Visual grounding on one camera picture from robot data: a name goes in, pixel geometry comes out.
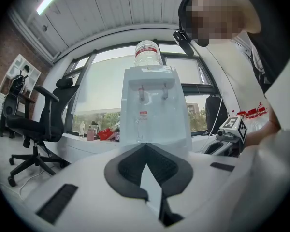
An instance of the window frame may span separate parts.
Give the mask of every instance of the window frame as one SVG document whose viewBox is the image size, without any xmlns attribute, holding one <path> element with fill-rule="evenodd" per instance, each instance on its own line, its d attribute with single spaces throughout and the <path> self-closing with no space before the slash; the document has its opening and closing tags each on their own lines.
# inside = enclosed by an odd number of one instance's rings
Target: window frame
<svg viewBox="0 0 290 232">
<path fill-rule="evenodd" d="M 159 44 L 171 44 L 171 45 L 177 45 L 176 42 L 174 41 L 158 41 L 156 39 L 153 39 L 153 41 L 159 46 Z M 106 52 L 109 50 L 114 50 L 114 49 L 118 49 L 118 48 L 123 48 L 123 47 L 127 47 L 127 46 L 133 46 L 133 45 L 137 45 L 139 43 L 139 41 L 137 42 L 129 42 L 129 43 L 122 43 L 122 44 L 116 44 L 116 45 L 112 45 L 112 46 L 108 46 L 105 48 L 101 48 L 99 50 L 95 49 L 93 50 L 90 54 L 86 54 L 83 55 L 77 59 L 73 59 L 73 61 L 71 62 L 71 64 L 68 66 L 65 74 L 63 75 L 62 78 L 69 78 L 77 73 L 80 73 L 77 81 L 76 81 L 76 85 L 77 84 L 81 84 L 82 79 L 85 75 L 85 73 L 88 70 L 88 67 L 91 65 L 91 63 L 93 62 L 94 58 L 96 57 L 97 54 L 102 53 L 102 52 Z M 207 65 L 205 64 L 205 62 L 203 61 L 201 56 L 193 56 L 193 57 L 188 57 L 186 54 L 183 53 L 169 53 L 169 52 L 160 52 L 161 53 L 161 58 L 163 61 L 163 64 L 166 64 L 165 61 L 165 57 L 167 58 L 183 58 L 183 59 L 192 59 L 192 60 L 196 60 L 199 63 L 199 68 L 201 68 L 203 74 L 204 74 L 204 78 L 206 79 L 206 82 L 209 82 L 211 84 L 182 84 L 182 88 L 183 88 L 183 92 L 185 96 L 189 96 L 189 95 L 213 95 L 213 96 L 221 96 L 220 95 L 220 91 L 217 87 L 217 84 L 212 76 L 212 74 L 210 73 Z M 83 67 L 80 67 L 76 70 L 73 69 L 74 66 L 76 66 L 76 64 L 78 63 L 78 61 L 84 59 L 84 58 L 88 58 L 88 60 L 86 61 L 85 65 Z M 72 125 L 73 125 L 73 114 L 72 109 L 75 107 L 75 100 L 78 97 L 78 92 L 76 93 L 76 95 L 70 100 L 70 102 L 68 103 L 68 108 L 67 108 L 67 113 L 66 113 L 66 118 L 65 118 L 65 123 L 64 123 L 64 130 L 65 133 L 68 134 L 72 134 L 72 135 L 79 135 L 77 132 L 72 131 Z M 201 135 L 203 133 L 205 133 L 207 130 L 202 130 L 202 131 L 195 131 L 195 132 L 191 132 L 191 136 L 197 136 L 197 135 Z"/>
</svg>

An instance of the white ceiling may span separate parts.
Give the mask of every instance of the white ceiling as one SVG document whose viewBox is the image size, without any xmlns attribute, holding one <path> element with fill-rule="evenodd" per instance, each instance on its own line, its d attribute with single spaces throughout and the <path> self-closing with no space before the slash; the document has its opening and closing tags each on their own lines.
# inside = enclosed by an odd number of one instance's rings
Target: white ceiling
<svg viewBox="0 0 290 232">
<path fill-rule="evenodd" d="M 178 25 L 181 0 L 55 0 L 39 16 L 43 0 L 16 0 L 13 7 L 52 56 L 86 38 L 131 24 Z"/>
</svg>

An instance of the chair wheel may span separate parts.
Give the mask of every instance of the chair wheel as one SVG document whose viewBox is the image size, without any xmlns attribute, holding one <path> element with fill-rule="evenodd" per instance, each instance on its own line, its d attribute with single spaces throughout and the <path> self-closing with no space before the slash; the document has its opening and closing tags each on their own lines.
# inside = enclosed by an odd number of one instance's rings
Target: chair wheel
<svg viewBox="0 0 290 232">
<path fill-rule="evenodd" d="M 11 165 L 14 165 L 14 159 L 11 157 L 11 158 L 9 158 L 9 163 L 11 164 Z"/>
<path fill-rule="evenodd" d="M 63 168 L 65 168 L 65 167 L 68 166 L 68 165 L 69 165 L 69 163 L 68 163 L 67 161 L 62 161 L 62 162 L 60 163 L 60 168 L 63 169 Z"/>
<path fill-rule="evenodd" d="M 10 184 L 11 187 L 15 187 L 16 186 L 16 182 L 15 182 L 13 177 L 9 176 L 8 177 L 8 181 L 9 181 L 9 184 Z"/>
</svg>

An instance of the plastic bottle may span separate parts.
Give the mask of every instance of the plastic bottle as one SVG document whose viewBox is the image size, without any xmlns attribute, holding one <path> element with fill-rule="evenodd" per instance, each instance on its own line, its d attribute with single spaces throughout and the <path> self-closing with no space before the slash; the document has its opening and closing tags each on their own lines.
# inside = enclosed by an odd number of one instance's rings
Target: plastic bottle
<svg viewBox="0 0 290 232">
<path fill-rule="evenodd" d="M 162 65 L 159 48 L 153 41 L 141 41 L 135 48 L 134 66 Z"/>
</svg>

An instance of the chair armrest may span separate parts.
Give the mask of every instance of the chair armrest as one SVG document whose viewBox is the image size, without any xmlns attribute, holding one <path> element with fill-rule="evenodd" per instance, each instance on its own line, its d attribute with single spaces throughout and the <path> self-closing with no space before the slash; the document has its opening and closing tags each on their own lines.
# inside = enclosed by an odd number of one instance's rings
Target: chair armrest
<svg viewBox="0 0 290 232">
<path fill-rule="evenodd" d="M 22 93 L 19 93 L 19 97 L 25 100 L 25 118 L 29 119 L 29 106 L 30 106 L 30 103 L 34 104 L 35 101 L 23 95 Z"/>
<path fill-rule="evenodd" d="M 50 127 L 51 127 L 50 111 L 51 111 L 52 103 L 58 102 L 59 98 L 40 85 L 36 85 L 34 87 L 34 89 L 36 91 L 38 91 L 40 94 L 45 96 L 45 105 L 44 105 L 44 109 L 43 109 L 42 114 L 41 114 L 41 118 L 43 117 L 43 123 L 45 125 L 44 138 L 46 140 L 48 140 L 48 139 L 52 138 L 52 133 L 51 133 L 51 129 L 50 129 Z"/>
<path fill-rule="evenodd" d="M 52 94 L 51 92 L 49 92 L 47 89 L 43 88 L 40 85 L 36 85 L 34 87 L 34 89 L 36 91 L 38 91 L 40 94 L 44 95 L 45 98 L 50 98 L 52 100 L 52 102 L 58 102 L 59 101 L 59 98 L 56 95 Z"/>
</svg>

